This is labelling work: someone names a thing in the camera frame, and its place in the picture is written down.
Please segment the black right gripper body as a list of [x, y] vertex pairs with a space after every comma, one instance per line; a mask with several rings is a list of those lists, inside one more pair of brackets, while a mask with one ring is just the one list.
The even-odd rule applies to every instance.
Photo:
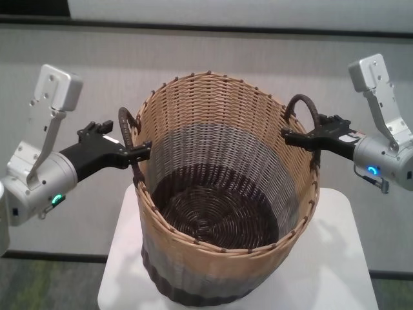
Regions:
[[348, 160], [353, 160], [356, 145], [365, 137], [350, 128], [350, 121], [335, 121], [314, 129], [310, 134], [315, 150], [327, 150]]

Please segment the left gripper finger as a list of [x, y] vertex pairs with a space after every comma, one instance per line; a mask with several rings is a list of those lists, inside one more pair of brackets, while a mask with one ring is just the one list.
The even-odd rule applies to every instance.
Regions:
[[96, 123], [94, 132], [96, 133], [110, 133], [113, 131], [114, 122], [112, 120], [104, 121], [103, 123]]
[[129, 163], [139, 163], [141, 161], [146, 161], [150, 159], [150, 154], [152, 150], [152, 142], [147, 141], [142, 145], [132, 147], [124, 150], [124, 154]]

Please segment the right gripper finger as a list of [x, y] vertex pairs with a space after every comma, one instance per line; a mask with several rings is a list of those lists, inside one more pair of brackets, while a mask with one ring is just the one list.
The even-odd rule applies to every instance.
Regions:
[[341, 116], [333, 115], [327, 116], [324, 114], [319, 115], [319, 123], [320, 125], [329, 125], [329, 124], [350, 124], [350, 121], [347, 119], [343, 119]]
[[300, 147], [305, 150], [314, 150], [312, 138], [305, 134], [294, 132], [290, 129], [281, 129], [281, 137], [286, 145]]

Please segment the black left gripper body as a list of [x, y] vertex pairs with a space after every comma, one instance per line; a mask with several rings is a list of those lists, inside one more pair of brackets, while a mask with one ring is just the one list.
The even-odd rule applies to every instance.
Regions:
[[125, 147], [107, 139], [108, 133], [94, 132], [94, 127], [95, 124], [88, 124], [78, 130], [78, 142], [59, 152], [74, 167], [78, 182], [107, 167], [126, 169], [129, 166]]

